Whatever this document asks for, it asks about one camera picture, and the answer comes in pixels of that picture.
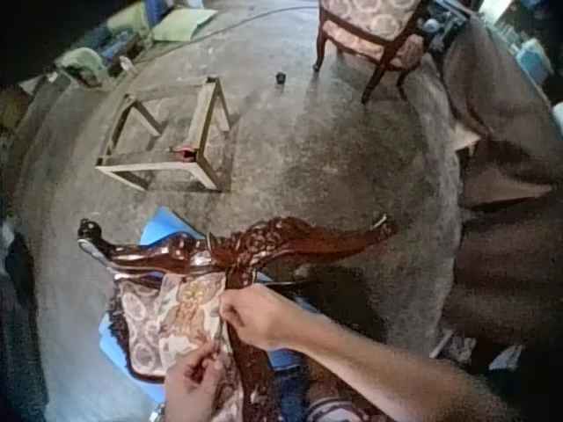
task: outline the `chair cushion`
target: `chair cushion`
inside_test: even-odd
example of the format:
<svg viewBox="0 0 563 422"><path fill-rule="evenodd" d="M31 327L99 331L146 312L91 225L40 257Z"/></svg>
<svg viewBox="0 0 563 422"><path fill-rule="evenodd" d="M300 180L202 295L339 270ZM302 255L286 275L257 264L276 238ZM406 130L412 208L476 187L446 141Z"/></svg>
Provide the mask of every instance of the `chair cushion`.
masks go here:
<svg viewBox="0 0 563 422"><path fill-rule="evenodd" d="M362 38L349 33L344 28L336 25L332 20L327 20L323 24L323 31L331 38L342 44L342 46L354 50L360 55L366 55L377 62L381 60L384 55L384 47L375 44L371 41L363 40ZM408 37L405 44L398 50L391 65L399 69L410 69L417 65L420 58L424 54L424 47L422 46L422 37L413 34Z"/></svg>
<svg viewBox="0 0 563 422"><path fill-rule="evenodd" d="M386 40L405 29L420 0L320 0L323 9Z"/></svg>

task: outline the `forearm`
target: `forearm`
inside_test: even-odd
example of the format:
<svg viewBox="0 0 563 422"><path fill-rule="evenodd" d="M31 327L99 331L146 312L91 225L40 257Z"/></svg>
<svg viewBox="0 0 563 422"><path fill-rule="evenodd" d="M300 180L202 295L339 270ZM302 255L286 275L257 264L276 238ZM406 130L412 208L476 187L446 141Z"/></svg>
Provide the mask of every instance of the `forearm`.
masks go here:
<svg viewBox="0 0 563 422"><path fill-rule="evenodd" d="M397 421L505 420L499 399L469 375L348 331L321 316L301 321L289 347L335 373Z"/></svg>

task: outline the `pink floral chair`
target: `pink floral chair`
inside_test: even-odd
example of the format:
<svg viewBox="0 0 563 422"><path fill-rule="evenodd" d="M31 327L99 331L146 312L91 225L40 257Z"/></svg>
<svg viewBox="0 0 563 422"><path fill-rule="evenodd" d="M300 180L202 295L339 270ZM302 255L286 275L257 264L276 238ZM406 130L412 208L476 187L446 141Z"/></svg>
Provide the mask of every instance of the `pink floral chair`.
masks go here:
<svg viewBox="0 0 563 422"><path fill-rule="evenodd" d="M317 36L318 72L325 58L325 44L332 41L339 51L360 55L376 64L363 94L362 104L387 70L398 70L402 84L424 52L416 34L416 20L428 0L319 0Z"/></svg>

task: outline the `carved wood scroll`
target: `carved wood scroll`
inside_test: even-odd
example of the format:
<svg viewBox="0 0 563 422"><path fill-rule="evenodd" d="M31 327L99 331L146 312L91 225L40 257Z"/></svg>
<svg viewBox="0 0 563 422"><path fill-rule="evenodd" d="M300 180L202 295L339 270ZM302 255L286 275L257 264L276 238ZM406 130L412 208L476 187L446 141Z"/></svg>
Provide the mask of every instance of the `carved wood scroll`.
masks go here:
<svg viewBox="0 0 563 422"><path fill-rule="evenodd" d="M297 256L332 261L355 255L396 232L397 226L386 215L365 231L323 229L297 218L279 217L258 222L230 237L208 234L206 239L195 240L186 233L175 233L154 244L140 246L110 244L102 238L102 230L96 222L82 220L78 244L114 273L118 282L127 279L145 287L159 288L161 279L155 273L225 272L226 288L242 288L256 281L257 271L274 259ZM113 325L123 323L113 321ZM274 378L267 355L242 343L230 326L228 333L245 392L244 421L277 420ZM127 340L123 336L118 340L121 347L127 349ZM251 396L255 395L251 393L256 391L267 399L252 403Z"/></svg>

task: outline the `wooden frame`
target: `wooden frame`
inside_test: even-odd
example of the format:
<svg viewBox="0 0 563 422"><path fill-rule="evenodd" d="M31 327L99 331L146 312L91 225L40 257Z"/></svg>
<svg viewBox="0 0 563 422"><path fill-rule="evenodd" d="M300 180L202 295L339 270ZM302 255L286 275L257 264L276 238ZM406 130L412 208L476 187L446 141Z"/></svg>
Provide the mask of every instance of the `wooden frame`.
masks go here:
<svg viewBox="0 0 563 422"><path fill-rule="evenodd" d="M330 11L323 9L322 4L320 4L318 7L317 61L315 62L315 64L313 64L313 70L315 72L320 71L320 67L323 64L323 60L325 59L325 44L327 40L330 40L339 49L339 51L345 51L353 55L360 55L361 57L376 65L373 75L371 76L371 79L369 80L363 91L362 104L366 104L369 101L371 92L376 88L377 84L379 84L379 81L381 81L387 70L398 70L401 72L401 75L399 76L397 81L397 86L400 87L400 85L405 80L405 76L414 68L401 69L393 66L391 64L391 61L393 60L399 49L403 46L403 44L405 44L405 41L408 39L408 37L417 33L417 19L426 9L428 4L429 0L420 0L419 4L414 9L413 15L406 23L405 28L403 28L401 33L394 40L386 40L385 38L379 37L373 33L367 33L362 29L353 26L345 19L342 19L334 15ZM336 25L340 26L349 33L352 33L353 35L362 38L363 40L382 46L384 48L384 53L381 59L376 60L371 56L358 53L351 48L343 46L333 37L329 36L323 31L323 24L327 20L332 20L332 22L334 22Z"/></svg>
<svg viewBox="0 0 563 422"><path fill-rule="evenodd" d="M200 89L200 92L192 122L182 143L169 150L114 153L129 115L139 120L152 135L162 134L162 125L149 113L143 105L144 101L179 97L193 92L194 89ZM229 111L218 77L199 77L141 91L130 91L121 99L111 129L96 161L96 168L140 191L147 189L148 182L133 171L190 171L205 187L218 191L220 190L218 177L204 155L209 126L213 118L215 118L214 124L221 131L230 130Z"/></svg>

